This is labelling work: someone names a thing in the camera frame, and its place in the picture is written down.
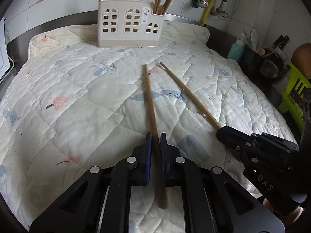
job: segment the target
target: quilted mat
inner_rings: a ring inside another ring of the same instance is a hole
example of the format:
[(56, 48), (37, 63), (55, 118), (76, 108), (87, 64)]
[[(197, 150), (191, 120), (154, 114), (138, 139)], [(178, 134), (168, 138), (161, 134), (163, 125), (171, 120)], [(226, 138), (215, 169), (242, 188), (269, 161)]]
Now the quilted mat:
[[(165, 21), (158, 47), (97, 48), (97, 25), (37, 35), (29, 59), (0, 102), (0, 192), (29, 229), (87, 169), (115, 165), (150, 131), (142, 64), (148, 64), (159, 135), (199, 166), (220, 166), (254, 196), (215, 130), (159, 65), (162, 61), (222, 126), (294, 141), (279, 112), (234, 60), (205, 46), (209, 31)], [(148, 187), (133, 187), (130, 232), (185, 232), (181, 190), (167, 188), (168, 209)]]

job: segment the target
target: teal soap bottle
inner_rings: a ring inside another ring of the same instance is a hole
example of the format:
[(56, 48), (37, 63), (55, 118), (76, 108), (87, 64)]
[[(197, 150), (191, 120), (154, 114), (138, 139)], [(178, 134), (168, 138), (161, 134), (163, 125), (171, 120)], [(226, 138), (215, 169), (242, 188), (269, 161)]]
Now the teal soap bottle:
[(232, 44), (231, 49), (227, 56), (228, 60), (236, 60), (237, 62), (240, 61), (244, 53), (244, 46), (245, 46), (245, 43), (243, 42), (244, 39), (246, 39), (246, 35), (242, 33), (241, 39), (237, 39), (237, 41)]

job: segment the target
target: white sticker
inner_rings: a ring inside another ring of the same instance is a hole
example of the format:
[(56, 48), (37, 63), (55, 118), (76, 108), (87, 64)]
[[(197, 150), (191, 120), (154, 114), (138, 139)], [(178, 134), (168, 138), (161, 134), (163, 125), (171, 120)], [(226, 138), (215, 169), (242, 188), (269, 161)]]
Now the white sticker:
[(144, 7), (142, 10), (142, 19), (140, 21), (141, 24), (147, 24), (148, 16), (149, 16), (150, 8)]

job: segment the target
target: silver screw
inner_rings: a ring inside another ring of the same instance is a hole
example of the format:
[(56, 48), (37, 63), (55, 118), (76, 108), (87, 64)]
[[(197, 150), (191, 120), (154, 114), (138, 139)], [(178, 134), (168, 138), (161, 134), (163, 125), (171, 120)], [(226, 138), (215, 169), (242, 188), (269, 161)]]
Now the silver screw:
[(183, 157), (177, 157), (175, 160), (177, 163), (184, 163), (186, 161)]
[(126, 161), (129, 162), (129, 163), (135, 163), (136, 162), (136, 158), (135, 157), (128, 157)]
[(90, 169), (91, 173), (98, 173), (99, 172), (99, 167), (98, 166), (92, 166)]
[(220, 167), (214, 167), (214, 168), (213, 168), (213, 173), (215, 173), (215, 174), (221, 174), (221, 172), (222, 172), (222, 169), (221, 169)]

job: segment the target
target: yellow pipe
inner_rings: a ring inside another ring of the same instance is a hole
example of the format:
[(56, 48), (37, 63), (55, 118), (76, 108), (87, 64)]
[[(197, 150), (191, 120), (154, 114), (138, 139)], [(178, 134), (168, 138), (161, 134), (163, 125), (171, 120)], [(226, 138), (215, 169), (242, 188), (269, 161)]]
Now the yellow pipe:
[(205, 11), (204, 11), (204, 14), (203, 14), (202, 20), (201, 20), (202, 26), (204, 26), (204, 24), (205, 24), (205, 22), (206, 22), (206, 19), (207, 19), (209, 13), (211, 12), (212, 7), (214, 6), (215, 1), (216, 1), (216, 0), (210, 0), (210, 1), (208, 2), (208, 6), (207, 6), (207, 8), (206, 8)]

